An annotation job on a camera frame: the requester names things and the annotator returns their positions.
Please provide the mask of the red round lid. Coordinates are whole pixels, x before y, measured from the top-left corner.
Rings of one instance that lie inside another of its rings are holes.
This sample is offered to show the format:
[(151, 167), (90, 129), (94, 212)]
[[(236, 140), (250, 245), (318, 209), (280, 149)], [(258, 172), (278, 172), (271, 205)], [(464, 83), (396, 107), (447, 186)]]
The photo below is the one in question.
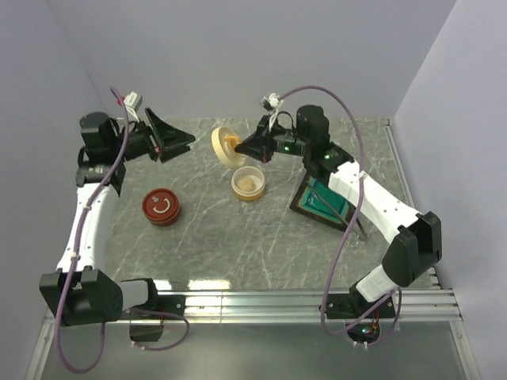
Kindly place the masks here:
[(158, 214), (167, 212), (172, 207), (180, 207), (176, 194), (168, 188), (156, 188), (147, 193), (142, 202), (144, 208), (151, 209)]

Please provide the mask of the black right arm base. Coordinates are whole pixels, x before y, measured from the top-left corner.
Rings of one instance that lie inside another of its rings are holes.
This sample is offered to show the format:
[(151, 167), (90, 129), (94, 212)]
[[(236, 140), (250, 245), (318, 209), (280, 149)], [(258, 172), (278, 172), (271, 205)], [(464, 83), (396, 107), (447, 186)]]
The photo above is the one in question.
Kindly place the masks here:
[[(326, 300), (326, 318), (330, 320), (355, 320), (374, 306), (374, 302), (365, 301), (360, 295), (333, 293)], [(380, 318), (394, 318), (395, 306), (392, 296), (386, 298), (375, 309)]]

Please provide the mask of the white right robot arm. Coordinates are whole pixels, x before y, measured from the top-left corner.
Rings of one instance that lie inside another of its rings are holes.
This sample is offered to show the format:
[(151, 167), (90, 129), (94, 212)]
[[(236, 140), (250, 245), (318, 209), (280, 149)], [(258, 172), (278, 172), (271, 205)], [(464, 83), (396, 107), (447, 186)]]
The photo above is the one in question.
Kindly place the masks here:
[(234, 150), (262, 163), (275, 153), (300, 156), (311, 177), (344, 197), (383, 235), (389, 246), (381, 264), (346, 296), (345, 316), (365, 317), (384, 295), (408, 287), (441, 260), (441, 221), (431, 211), (423, 214), (404, 204), (366, 174), (350, 153), (332, 142), (329, 129), (322, 107), (305, 105), (290, 129), (263, 116), (256, 131)]

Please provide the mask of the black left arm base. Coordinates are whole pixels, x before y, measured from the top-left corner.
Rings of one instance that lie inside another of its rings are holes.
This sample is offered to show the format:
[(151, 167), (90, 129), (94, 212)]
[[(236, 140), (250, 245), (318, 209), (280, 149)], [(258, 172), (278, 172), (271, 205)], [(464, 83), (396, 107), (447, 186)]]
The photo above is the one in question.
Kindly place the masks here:
[(180, 294), (158, 295), (154, 301), (124, 311), (122, 318), (129, 321), (130, 340), (139, 345), (160, 343), (162, 334), (169, 332), (171, 322), (182, 324), (185, 331), (185, 301), (185, 296)]

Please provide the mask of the steel serving tongs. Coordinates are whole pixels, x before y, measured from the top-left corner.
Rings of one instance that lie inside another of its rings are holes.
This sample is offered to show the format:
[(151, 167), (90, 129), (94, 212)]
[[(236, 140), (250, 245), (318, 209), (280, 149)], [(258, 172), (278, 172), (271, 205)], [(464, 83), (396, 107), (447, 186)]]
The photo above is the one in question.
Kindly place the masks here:
[(366, 234), (365, 229), (363, 228), (362, 224), (360, 223), (360, 220), (357, 219), (355, 222), (353, 222), (354, 225), (357, 225), (357, 228), (354, 229), (352, 226), (352, 220), (347, 220), (345, 217), (343, 217), (338, 211), (336, 211), (328, 202), (326, 202), (317, 192), (312, 192), (312, 194), (322, 203), (324, 203), (346, 226), (351, 226), (353, 230), (358, 235), (359, 239), (361, 241), (366, 241), (368, 239), (368, 235)]

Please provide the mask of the cream round lid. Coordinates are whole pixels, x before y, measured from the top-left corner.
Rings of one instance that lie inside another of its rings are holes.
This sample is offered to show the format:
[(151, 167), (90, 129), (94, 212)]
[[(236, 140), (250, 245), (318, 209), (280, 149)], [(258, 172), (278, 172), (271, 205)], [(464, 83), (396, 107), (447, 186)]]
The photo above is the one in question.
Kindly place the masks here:
[(246, 156), (235, 151), (242, 140), (229, 128), (217, 127), (212, 132), (212, 147), (216, 157), (228, 169), (238, 169), (246, 162)]

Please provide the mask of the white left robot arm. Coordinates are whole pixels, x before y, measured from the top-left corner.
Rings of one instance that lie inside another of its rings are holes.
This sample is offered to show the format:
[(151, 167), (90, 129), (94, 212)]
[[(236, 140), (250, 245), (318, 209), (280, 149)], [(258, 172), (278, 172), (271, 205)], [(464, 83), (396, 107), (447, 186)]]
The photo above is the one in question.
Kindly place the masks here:
[(167, 308), (151, 278), (121, 283), (104, 270), (109, 225), (126, 175), (125, 163), (146, 155), (165, 163), (190, 150), (194, 135), (177, 129), (146, 108), (146, 121), (127, 131), (104, 112), (79, 121), (83, 146), (75, 176), (77, 206), (71, 234), (53, 273), (40, 278), (40, 293), (62, 326), (117, 321), (133, 309), (151, 318)]

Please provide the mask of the beige steamed bun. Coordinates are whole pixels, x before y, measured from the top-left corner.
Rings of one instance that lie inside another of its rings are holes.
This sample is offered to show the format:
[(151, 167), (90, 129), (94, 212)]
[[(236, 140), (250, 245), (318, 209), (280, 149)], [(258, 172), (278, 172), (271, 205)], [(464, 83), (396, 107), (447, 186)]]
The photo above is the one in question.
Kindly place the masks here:
[(252, 177), (245, 176), (238, 179), (236, 186), (242, 192), (253, 192), (256, 189), (256, 182)]

